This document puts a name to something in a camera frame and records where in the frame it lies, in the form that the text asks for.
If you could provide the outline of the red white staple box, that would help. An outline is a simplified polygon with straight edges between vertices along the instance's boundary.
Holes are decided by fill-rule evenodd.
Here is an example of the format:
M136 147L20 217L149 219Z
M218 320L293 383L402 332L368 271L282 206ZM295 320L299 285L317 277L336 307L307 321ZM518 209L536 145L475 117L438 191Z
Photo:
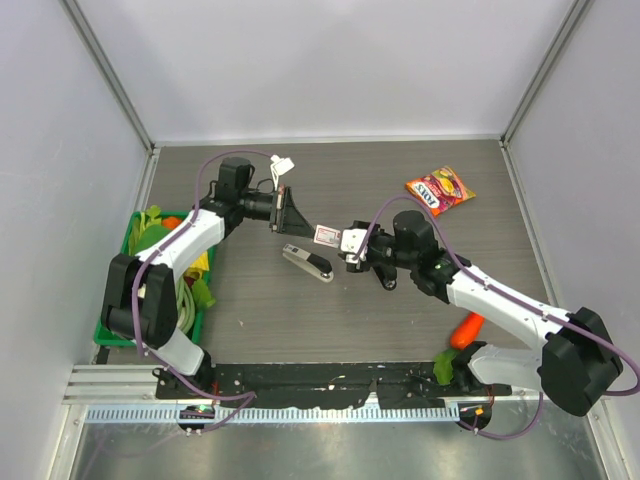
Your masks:
M341 244L341 231L324 225L317 225L313 242L331 248L339 248Z

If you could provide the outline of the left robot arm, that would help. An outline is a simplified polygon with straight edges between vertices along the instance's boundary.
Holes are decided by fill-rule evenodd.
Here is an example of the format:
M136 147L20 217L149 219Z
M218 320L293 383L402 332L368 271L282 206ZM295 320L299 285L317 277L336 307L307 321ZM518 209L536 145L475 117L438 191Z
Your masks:
M193 399L211 391L214 368L210 355L178 326L178 280L246 219L265 221L279 234L311 238L315 232L296 208L290 187L279 183L293 161L271 156L273 189L263 192L251 184L255 167L245 155L235 150L222 157L208 193L195 196L193 209L172 232L137 254L116 255L108 269L102 326L162 361Z

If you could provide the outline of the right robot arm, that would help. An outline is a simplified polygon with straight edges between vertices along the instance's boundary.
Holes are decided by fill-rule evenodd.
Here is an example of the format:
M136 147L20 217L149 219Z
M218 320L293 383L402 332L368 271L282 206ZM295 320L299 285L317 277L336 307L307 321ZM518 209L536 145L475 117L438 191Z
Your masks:
M354 222L341 234L340 256L352 273L374 269L388 289L405 269L422 293L476 313L524 343L522 349L483 341L464 348L451 371L453 386L462 394L493 384L523 387L583 417L623 371L596 312L585 307L569 312L501 284L441 247L432 223L418 211L398 213L392 232Z

